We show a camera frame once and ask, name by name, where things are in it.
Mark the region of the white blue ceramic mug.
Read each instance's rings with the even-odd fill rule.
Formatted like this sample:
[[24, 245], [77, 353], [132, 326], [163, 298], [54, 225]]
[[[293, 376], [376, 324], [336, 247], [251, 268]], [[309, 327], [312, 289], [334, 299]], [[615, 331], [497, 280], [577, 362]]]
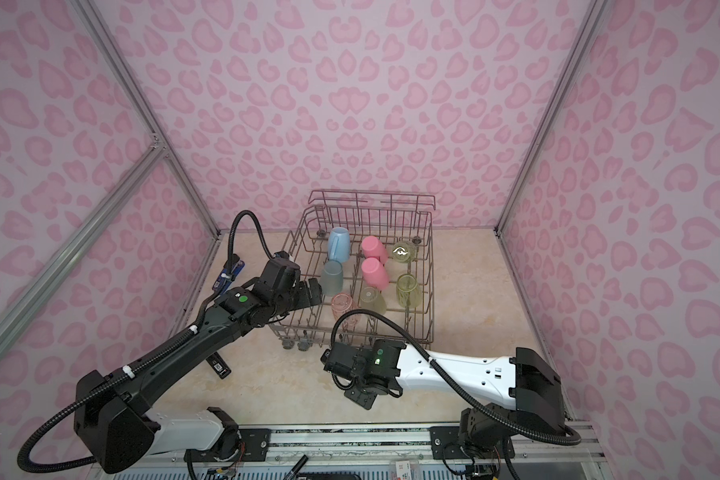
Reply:
[[327, 246], [327, 258], [343, 264], [351, 256], [351, 235], [344, 227], [335, 227], [331, 230]]

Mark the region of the magenta plastic cup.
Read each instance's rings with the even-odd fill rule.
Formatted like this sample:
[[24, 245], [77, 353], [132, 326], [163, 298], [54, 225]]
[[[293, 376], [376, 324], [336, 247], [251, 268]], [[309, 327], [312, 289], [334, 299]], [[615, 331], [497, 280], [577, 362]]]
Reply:
[[363, 280], [369, 287], [383, 291], [390, 284], [389, 275], [384, 265], [377, 258], [369, 257], [364, 259], [361, 265], [361, 271]]

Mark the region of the bright green translucent cup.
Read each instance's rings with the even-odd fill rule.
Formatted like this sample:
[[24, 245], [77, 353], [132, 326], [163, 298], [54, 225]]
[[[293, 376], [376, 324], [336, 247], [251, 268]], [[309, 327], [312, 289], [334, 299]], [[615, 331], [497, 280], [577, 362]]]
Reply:
[[402, 274], [396, 281], [398, 304], [404, 309], [415, 309], [423, 301], [423, 291], [416, 277], [410, 273]]

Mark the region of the pink plastic cup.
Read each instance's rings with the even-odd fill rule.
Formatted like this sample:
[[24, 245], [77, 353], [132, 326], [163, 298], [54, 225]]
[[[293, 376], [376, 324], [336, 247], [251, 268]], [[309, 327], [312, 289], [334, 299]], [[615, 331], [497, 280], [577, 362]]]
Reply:
[[382, 265], [388, 260], [388, 253], [384, 243], [376, 236], [366, 236], [361, 241], [361, 250], [365, 258], [375, 258]]

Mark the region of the teal translucent cup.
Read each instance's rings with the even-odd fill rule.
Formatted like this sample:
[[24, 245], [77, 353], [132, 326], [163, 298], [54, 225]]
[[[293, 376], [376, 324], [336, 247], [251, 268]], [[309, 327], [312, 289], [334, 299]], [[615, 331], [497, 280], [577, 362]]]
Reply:
[[343, 290], [343, 265], [336, 260], [328, 260], [323, 265], [319, 283], [326, 298], [333, 297]]

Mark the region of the light pink translucent cup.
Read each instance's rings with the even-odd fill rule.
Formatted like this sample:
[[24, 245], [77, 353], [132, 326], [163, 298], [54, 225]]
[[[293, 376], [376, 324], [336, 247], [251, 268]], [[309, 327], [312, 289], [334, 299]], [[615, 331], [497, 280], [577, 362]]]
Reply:
[[[331, 299], [331, 310], [335, 320], [338, 320], [342, 315], [355, 309], [357, 309], [357, 303], [353, 297], [346, 292], [340, 292]], [[340, 329], [342, 331], [353, 331], [358, 320], [358, 315], [351, 315], [340, 325]]]

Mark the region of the olive translucent cup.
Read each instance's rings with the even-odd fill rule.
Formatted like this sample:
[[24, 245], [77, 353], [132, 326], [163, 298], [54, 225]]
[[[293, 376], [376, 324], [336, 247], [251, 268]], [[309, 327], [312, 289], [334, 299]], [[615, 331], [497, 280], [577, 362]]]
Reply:
[[361, 309], [373, 311], [380, 315], [385, 315], [387, 311], [387, 304], [382, 292], [372, 286], [365, 286], [361, 289], [358, 306]]

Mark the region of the yellow-green translucent cup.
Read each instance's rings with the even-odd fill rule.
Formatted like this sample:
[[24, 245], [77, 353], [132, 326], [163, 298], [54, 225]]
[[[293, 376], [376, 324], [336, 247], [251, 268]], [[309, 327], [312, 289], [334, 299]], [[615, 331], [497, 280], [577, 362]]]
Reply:
[[389, 258], [401, 264], [412, 263], [417, 256], [418, 247], [412, 241], [397, 241], [390, 249]]

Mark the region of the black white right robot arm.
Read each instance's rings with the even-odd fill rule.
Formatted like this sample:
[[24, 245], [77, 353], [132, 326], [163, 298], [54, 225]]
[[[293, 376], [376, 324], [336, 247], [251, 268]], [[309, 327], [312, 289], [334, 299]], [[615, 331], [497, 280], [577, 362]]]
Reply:
[[321, 356], [347, 399], [370, 409], [380, 396], [409, 390], [451, 391], [468, 407], [457, 446], [477, 453], [519, 435], [572, 447], [580, 434], [566, 423], [560, 375], [534, 350], [493, 358], [442, 354], [416, 342], [381, 339], [360, 347], [336, 342]]

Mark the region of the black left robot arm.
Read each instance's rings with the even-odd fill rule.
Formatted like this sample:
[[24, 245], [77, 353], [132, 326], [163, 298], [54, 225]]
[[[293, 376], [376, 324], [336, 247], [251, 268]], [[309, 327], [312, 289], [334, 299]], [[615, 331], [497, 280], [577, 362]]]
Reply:
[[228, 289], [198, 320], [154, 350], [108, 375], [93, 370], [83, 376], [75, 391], [84, 403], [74, 413], [76, 435], [108, 474], [171, 450], [195, 450], [206, 460], [238, 456], [238, 426], [221, 408], [209, 407], [184, 426], [179, 419], [158, 419], [154, 404], [224, 346], [322, 300], [318, 280], [301, 279], [296, 263], [269, 260], [260, 276]]

